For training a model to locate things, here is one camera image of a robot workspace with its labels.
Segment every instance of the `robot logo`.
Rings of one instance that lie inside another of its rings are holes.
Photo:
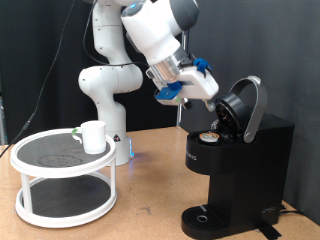
[[[114,142],[120,142],[120,141],[121,141],[120,138],[119,138],[119,136],[118,136],[118,134],[114,135],[113,141],[114,141]]]

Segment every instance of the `white mug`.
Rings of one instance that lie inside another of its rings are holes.
[[[82,130],[82,140],[76,132]],[[72,131],[72,137],[80,144],[83,141],[83,148],[87,154],[99,154],[106,150],[106,124],[103,121],[89,121],[81,124]]]

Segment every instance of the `gray wall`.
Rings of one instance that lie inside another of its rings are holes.
[[[208,60],[224,95],[239,79],[260,77],[268,113],[296,125],[284,200],[320,223],[320,1],[197,0],[190,52]],[[252,102],[250,89],[245,102]],[[183,111],[187,131],[216,119],[200,101]]]

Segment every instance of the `stand leg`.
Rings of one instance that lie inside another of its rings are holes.
[[[27,211],[27,213],[32,213],[30,178],[28,175],[21,173],[21,181],[22,181],[24,208]]]
[[[116,194],[116,158],[111,162],[111,196]]]

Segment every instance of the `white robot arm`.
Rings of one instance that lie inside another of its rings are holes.
[[[218,92],[210,72],[199,71],[175,39],[195,25],[199,13],[195,0],[84,1],[95,3],[92,16],[95,49],[110,64],[130,63],[123,42],[123,23],[129,40],[150,65],[147,75],[159,89],[155,98],[161,104],[184,104],[188,98],[206,102]],[[121,13],[122,6],[128,7]],[[114,102],[113,94],[139,89],[142,79],[135,65],[91,67],[79,76],[80,88],[95,102],[99,120],[106,123],[107,134],[120,140],[116,142],[117,165],[130,160],[130,146],[126,112],[121,104]]]
[[[95,49],[108,58],[110,64],[131,63],[124,47],[120,15],[122,5],[132,2],[134,0],[98,0],[93,9]],[[90,67],[84,69],[79,76],[81,90],[94,101],[98,119],[106,123],[108,136],[115,139],[117,165],[130,160],[130,144],[126,136],[126,110],[114,101],[113,95],[139,89],[142,80],[142,72],[135,65]]]

